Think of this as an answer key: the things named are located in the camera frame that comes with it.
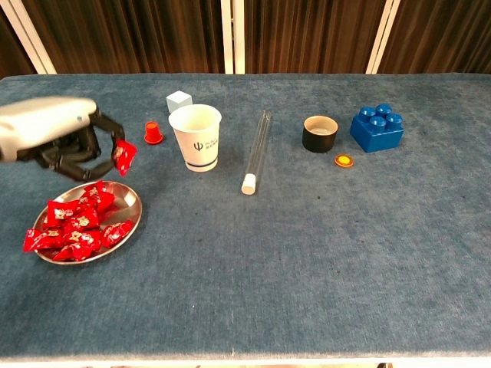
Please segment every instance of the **yellow lid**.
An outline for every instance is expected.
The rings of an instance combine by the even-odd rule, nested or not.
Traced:
[[[354,160],[349,155],[337,155],[334,158],[334,163],[340,167],[351,167],[354,164]]]

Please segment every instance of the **robotic arm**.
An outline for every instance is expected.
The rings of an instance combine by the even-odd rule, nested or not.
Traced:
[[[101,155],[94,127],[111,134],[111,159],[92,169],[85,163]],[[35,159],[73,180],[99,179],[114,167],[123,127],[99,111],[87,98],[40,97],[0,107],[0,163]]]

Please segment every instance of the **white cube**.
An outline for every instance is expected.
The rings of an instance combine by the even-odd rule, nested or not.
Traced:
[[[185,94],[181,90],[174,92],[166,97],[167,99],[167,108],[169,109],[169,113],[172,113],[174,110],[179,109],[182,106],[192,105],[193,99],[189,94]]]

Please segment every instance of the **toy building block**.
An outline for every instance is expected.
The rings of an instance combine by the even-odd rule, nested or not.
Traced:
[[[189,94],[185,94],[181,90],[174,92],[166,97],[167,99],[167,108],[169,109],[169,113],[172,113],[174,110],[179,109],[182,106],[192,105],[193,99]]]
[[[404,119],[390,105],[362,107],[351,122],[350,134],[363,151],[375,152],[399,146],[404,135]]]

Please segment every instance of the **white rubber stopper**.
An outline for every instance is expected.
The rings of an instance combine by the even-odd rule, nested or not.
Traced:
[[[250,196],[255,193],[255,175],[246,174],[242,182],[242,193]]]

